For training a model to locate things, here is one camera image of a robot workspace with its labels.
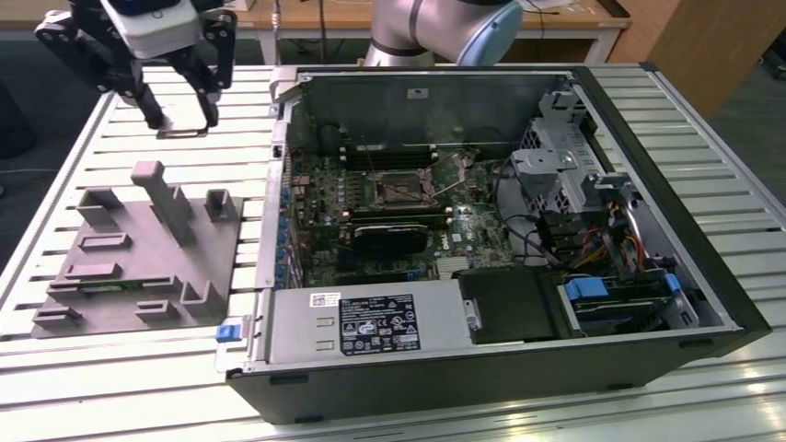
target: wooden desk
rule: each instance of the wooden desk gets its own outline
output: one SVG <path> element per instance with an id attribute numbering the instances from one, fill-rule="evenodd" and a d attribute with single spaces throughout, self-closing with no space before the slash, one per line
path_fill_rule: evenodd
<path id="1" fill-rule="evenodd" d="M 620 0 L 636 22 L 613 62 L 653 62 L 711 118 L 786 27 L 784 0 Z"/>
<path id="2" fill-rule="evenodd" d="M 317 0 L 282 0 L 282 39 L 320 38 Z M 372 0 L 326 0 L 326 24 L 330 39 L 369 39 L 372 36 Z M 258 39 L 266 63 L 276 59 L 276 39 L 270 11 L 273 0 L 257 0 L 253 10 L 238 12 L 239 37 Z M 0 0 L 0 40 L 33 40 L 30 30 L 53 9 L 69 9 L 66 0 Z M 526 10 L 534 10 L 525 4 Z M 544 15 L 544 31 L 538 14 L 525 14 L 518 39 L 590 40 L 588 63 L 604 63 L 620 36 L 630 26 L 629 18 L 616 18 L 596 0 L 578 0 L 573 6 L 552 8 Z"/>

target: white label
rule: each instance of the white label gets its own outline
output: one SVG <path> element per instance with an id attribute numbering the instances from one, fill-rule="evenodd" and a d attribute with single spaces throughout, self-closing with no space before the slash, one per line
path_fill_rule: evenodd
<path id="1" fill-rule="evenodd" d="M 341 293 L 313 293 L 312 307 L 337 307 L 340 305 Z"/>
<path id="2" fill-rule="evenodd" d="M 429 89 L 408 89 L 408 98 L 409 99 L 428 99 L 429 98 Z"/>
<path id="3" fill-rule="evenodd" d="M 366 150 L 374 152 L 377 150 L 385 150 L 385 145 L 360 145 L 357 149 L 358 152 L 365 152 Z"/>
<path id="4" fill-rule="evenodd" d="M 103 285 L 102 287 L 86 287 L 81 288 L 86 293 L 101 293 L 101 292 L 122 292 L 123 287 L 119 285 Z"/>

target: slatted metal work surface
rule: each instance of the slatted metal work surface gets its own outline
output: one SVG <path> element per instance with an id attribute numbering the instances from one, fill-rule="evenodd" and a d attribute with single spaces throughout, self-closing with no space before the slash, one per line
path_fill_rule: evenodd
<path id="1" fill-rule="evenodd" d="M 634 65 L 593 70 L 757 301 L 776 329 L 772 335 L 724 358 L 691 364 L 641 390 L 285 427 L 266 424 L 223 384 L 214 366 L 214 328 L 30 339 L 35 308 L 82 223 L 70 208 L 93 186 L 115 186 L 123 200 L 145 198 L 130 180 L 133 164 L 142 159 L 163 162 L 167 181 L 182 184 L 187 196 L 221 187 L 246 198 L 230 315 L 250 312 L 273 119 L 270 69 L 245 66 L 221 103 L 222 123 L 207 138 L 157 140 L 138 110 L 111 96 L 101 101 L 0 278 L 0 440 L 392 442 L 541 436 L 660 441 L 779 432 L 786 437 L 783 208 L 707 126 L 692 124 L 692 112 L 656 75 Z M 191 89 L 166 68 L 150 69 L 147 80 L 167 107 L 193 99 Z"/>

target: blue clip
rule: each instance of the blue clip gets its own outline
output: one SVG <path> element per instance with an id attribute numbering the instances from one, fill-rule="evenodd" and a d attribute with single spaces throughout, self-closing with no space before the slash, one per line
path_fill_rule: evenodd
<path id="1" fill-rule="evenodd" d="M 609 290 L 604 279 L 597 277 L 572 279 L 565 285 L 565 293 L 572 301 L 586 297 L 608 297 Z"/>
<path id="2" fill-rule="evenodd" d="M 229 324 L 221 325 L 217 330 L 217 342 L 218 343 L 237 343 L 242 341 L 241 338 L 241 325 L 239 324 Z"/>
<path id="3" fill-rule="evenodd" d="M 667 276 L 664 279 L 667 279 L 667 285 L 669 286 L 669 290 L 673 293 L 680 293 L 684 288 L 680 285 L 680 280 L 677 279 L 677 275 L 675 273 L 667 273 Z"/>

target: warning label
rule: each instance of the warning label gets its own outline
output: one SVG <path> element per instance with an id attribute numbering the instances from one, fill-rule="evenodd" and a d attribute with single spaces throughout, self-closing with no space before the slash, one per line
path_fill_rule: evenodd
<path id="1" fill-rule="evenodd" d="M 340 321 L 348 356 L 421 350 L 413 295 L 342 299 Z"/>

